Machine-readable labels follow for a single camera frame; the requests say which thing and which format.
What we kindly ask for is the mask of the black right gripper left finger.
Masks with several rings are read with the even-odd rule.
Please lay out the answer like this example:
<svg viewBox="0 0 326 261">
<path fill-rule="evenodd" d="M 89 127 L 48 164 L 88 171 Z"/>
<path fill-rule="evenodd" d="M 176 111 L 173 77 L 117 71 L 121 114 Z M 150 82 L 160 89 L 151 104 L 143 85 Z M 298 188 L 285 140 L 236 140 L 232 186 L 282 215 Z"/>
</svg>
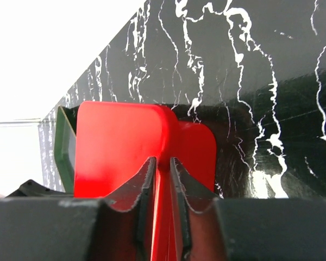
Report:
<svg viewBox="0 0 326 261">
<path fill-rule="evenodd" d="M 0 260 L 149 260 L 155 171 L 106 197 L 0 201 Z"/>
</svg>

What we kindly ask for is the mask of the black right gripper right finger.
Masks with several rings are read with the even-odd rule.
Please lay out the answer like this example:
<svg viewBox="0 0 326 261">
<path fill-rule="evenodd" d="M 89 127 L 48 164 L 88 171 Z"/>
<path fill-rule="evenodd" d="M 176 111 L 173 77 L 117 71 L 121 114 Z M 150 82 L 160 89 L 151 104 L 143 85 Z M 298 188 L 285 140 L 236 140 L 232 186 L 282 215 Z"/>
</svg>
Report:
<svg viewBox="0 0 326 261">
<path fill-rule="evenodd" d="M 326 199 L 222 199 L 170 160 L 175 260 L 326 260 Z"/>
</svg>

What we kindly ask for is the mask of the red box lid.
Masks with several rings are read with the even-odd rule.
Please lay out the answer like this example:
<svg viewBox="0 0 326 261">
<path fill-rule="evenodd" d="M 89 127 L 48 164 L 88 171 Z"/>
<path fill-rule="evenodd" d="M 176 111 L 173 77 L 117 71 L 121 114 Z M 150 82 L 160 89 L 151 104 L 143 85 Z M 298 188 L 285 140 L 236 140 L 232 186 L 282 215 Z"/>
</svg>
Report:
<svg viewBox="0 0 326 261">
<path fill-rule="evenodd" d="M 170 157 L 179 123 L 164 105 L 83 102 L 77 115 L 74 195 L 106 196 L 156 157 L 151 260 L 166 260 L 171 232 Z"/>
</svg>

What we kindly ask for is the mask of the red chocolate box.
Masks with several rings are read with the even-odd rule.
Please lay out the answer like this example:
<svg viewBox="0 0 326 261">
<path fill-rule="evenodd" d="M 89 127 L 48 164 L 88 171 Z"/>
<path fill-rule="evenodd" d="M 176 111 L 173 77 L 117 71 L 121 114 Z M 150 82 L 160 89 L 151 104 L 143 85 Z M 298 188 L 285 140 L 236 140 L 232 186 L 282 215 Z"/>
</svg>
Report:
<svg viewBox="0 0 326 261">
<path fill-rule="evenodd" d="M 212 208 L 216 141 L 202 124 L 180 122 L 170 159 L 172 227 L 169 260 L 219 260 L 219 231 Z"/>
</svg>

